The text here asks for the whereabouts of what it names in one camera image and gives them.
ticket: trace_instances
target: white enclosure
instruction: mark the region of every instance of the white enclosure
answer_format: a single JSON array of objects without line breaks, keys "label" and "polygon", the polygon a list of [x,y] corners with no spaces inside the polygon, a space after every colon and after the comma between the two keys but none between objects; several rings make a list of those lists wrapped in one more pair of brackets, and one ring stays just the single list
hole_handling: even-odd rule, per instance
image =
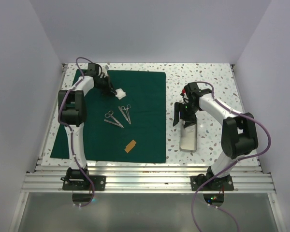
[{"label": "white enclosure", "polygon": [[[290,231],[290,0],[274,0],[239,58],[235,76],[245,110],[264,122],[273,144],[262,156]],[[263,148],[267,138],[261,130]]]},{"label": "white enclosure", "polygon": [[261,164],[290,231],[290,0],[0,0],[0,232],[41,155],[62,63],[77,56],[236,64],[245,110],[273,137]]},{"label": "white enclosure", "polygon": [[30,0],[61,62],[234,64],[270,0]]}]

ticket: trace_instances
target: glass panel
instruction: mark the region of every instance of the glass panel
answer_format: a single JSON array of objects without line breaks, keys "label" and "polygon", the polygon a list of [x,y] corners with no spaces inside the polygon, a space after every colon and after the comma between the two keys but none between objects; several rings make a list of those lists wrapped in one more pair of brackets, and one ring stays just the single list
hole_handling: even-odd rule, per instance
[{"label": "glass panel", "polygon": [[[73,206],[70,193],[31,193],[20,232],[190,232],[192,194],[97,193],[89,206]],[[195,215],[204,232],[235,232],[232,218],[198,196]],[[276,232],[267,194],[225,194],[222,208],[241,232]]]}]

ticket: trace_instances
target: scissors handle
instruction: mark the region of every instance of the scissors handle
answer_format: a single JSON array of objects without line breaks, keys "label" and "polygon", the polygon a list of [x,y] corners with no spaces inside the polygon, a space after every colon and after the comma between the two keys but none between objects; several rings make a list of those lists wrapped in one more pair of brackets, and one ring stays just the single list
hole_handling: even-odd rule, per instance
[{"label": "scissors handle", "polygon": [[104,116],[106,117],[106,118],[108,118],[108,117],[112,117],[112,115],[113,115],[113,111],[112,110],[110,110],[107,114],[105,114]]},{"label": "scissors handle", "polygon": [[129,110],[130,108],[131,108],[131,105],[130,104],[128,104],[127,107],[125,107],[125,106],[122,106],[121,107],[122,110]]}]

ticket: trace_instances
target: speckled countertop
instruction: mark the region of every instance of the speckled countertop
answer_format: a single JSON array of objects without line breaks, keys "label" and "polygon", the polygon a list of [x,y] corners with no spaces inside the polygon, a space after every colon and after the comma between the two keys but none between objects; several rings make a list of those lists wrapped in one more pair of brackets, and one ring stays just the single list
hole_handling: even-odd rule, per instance
[{"label": "speckled countertop", "polygon": [[[207,81],[214,85],[215,95],[227,103],[231,108],[242,111],[239,95],[235,86],[229,64],[203,64],[203,63],[100,63],[107,65],[110,70],[135,70],[166,73],[166,163],[126,163],[89,161],[99,166],[210,166],[218,158],[222,149],[220,146],[221,125],[207,112],[198,112],[198,149],[196,152],[183,152],[179,150],[180,125],[173,127],[174,102],[181,102],[180,93],[185,84],[193,81]],[[72,86],[77,70],[75,63],[68,65],[62,89]],[[57,122],[58,111],[54,112],[50,131],[43,151],[42,165],[66,166],[67,159],[50,158],[59,128]],[[237,165],[258,166],[256,159],[247,159]]]}]

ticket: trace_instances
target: surgical scissors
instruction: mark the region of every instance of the surgical scissors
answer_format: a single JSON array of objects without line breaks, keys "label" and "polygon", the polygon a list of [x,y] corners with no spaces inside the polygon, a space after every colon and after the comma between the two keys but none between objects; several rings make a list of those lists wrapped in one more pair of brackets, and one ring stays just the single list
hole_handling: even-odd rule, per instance
[{"label": "surgical scissors", "polygon": [[131,108],[131,105],[127,105],[127,107],[124,107],[124,106],[122,106],[121,107],[121,110],[124,110],[124,111],[126,111],[126,114],[127,114],[127,116],[128,116],[128,119],[129,119],[129,123],[131,124],[131,118],[130,118],[130,114],[129,114],[129,109]]},{"label": "surgical scissors", "polygon": [[116,118],[114,118],[114,116],[113,116],[113,114],[114,114],[114,112],[113,111],[109,111],[107,114],[105,114],[104,116],[105,116],[105,118],[109,118],[109,117],[111,117],[116,123],[114,123],[114,122],[111,122],[111,121],[108,121],[108,120],[104,120],[105,122],[108,122],[108,123],[112,123],[112,124],[114,124],[114,125],[116,125],[116,126],[119,126],[119,127],[121,127],[121,128],[124,128],[124,126],[116,119]]}]

